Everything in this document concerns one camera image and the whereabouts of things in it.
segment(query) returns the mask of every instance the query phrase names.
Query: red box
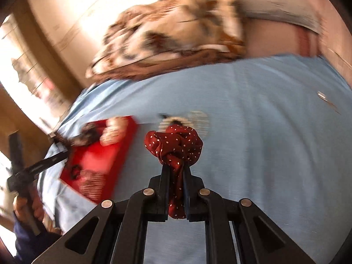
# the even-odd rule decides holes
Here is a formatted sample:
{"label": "red box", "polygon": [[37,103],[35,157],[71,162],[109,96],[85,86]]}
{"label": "red box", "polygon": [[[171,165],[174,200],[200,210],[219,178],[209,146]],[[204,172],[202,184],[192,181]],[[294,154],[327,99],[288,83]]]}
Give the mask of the red box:
{"label": "red box", "polygon": [[[114,187],[117,184],[119,174],[124,165],[128,149],[131,146],[134,134],[137,131],[137,124],[132,116],[125,116],[125,118],[128,120],[126,135],[120,142],[108,146],[102,146],[98,141],[88,147],[74,147],[69,160],[61,173],[60,179],[62,181],[96,204],[99,204],[103,200],[111,199]],[[106,127],[106,120],[99,120],[92,123],[96,124],[98,130],[101,132],[103,132]],[[71,178],[71,168],[74,165],[80,165],[82,171],[89,170],[95,173],[104,174],[105,184],[98,197],[92,199],[87,195],[82,194],[80,190],[80,184],[83,182],[82,177],[78,176],[75,180]]]}

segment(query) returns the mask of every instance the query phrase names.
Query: bed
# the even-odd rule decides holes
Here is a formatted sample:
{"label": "bed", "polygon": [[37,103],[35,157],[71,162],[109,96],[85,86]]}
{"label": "bed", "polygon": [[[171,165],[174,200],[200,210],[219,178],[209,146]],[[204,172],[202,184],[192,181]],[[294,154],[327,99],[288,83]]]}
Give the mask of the bed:
{"label": "bed", "polygon": [[[139,128],[113,195],[121,201],[160,174],[143,143],[160,114],[194,111],[207,116],[208,128],[192,174],[224,198],[252,199],[316,263],[329,263],[352,227],[352,91],[322,57],[276,55],[92,85],[59,132],[72,137],[89,121],[135,117]],[[95,205],[58,180],[62,168],[43,172],[38,190],[66,232]],[[205,263],[203,223],[150,223],[144,263]]]}

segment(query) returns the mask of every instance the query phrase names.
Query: red scrunchie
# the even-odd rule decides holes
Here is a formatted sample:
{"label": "red scrunchie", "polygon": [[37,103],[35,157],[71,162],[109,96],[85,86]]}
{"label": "red scrunchie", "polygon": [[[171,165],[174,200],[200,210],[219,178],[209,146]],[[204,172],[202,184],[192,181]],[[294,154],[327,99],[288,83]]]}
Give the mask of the red scrunchie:
{"label": "red scrunchie", "polygon": [[195,129],[177,124],[164,132],[149,131],[144,140],[145,147],[160,163],[172,167],[169,195],[169,216],[185,218],[183,206],[182,171],[184,162],[195,164],[202,151],[203,142]]}

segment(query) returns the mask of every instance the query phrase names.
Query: hand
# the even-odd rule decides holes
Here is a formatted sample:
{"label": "hand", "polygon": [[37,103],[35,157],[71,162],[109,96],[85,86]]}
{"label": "hand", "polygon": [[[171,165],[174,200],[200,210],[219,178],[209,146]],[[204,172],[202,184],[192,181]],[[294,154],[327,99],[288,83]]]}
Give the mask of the hand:
{"label": "hand", "polygon": [[[29,193],[33,199],[32,209],[34,212],[34,217],[42,222],[44,219],[44,209],[43,204],[39,198],[38,191],[35,187],[33,187],[30,188]],[[24,210],[26,204],[27,199],[20,196],[15,197],[15,200],[13,201],[13,210],[17,216],[17,219],[24,224],[28,224],[28,219]]]}

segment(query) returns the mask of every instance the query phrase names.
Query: blue sleeve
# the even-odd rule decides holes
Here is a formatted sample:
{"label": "blue sleeve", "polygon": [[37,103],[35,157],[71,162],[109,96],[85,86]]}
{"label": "blue sleeve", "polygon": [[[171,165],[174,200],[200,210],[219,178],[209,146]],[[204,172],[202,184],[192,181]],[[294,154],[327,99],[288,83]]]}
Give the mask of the blue sleeve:
{"label": "blue sleeve", "polygon": [[35,236],[32,230],[21,224],[17,219],[13,227],[13,232],[16,235],[16,250],[15,261],[18,264],[31,264],[40,254],[49,248],[60,235],[50,233],[42,224],[40,226],[41,233]]}

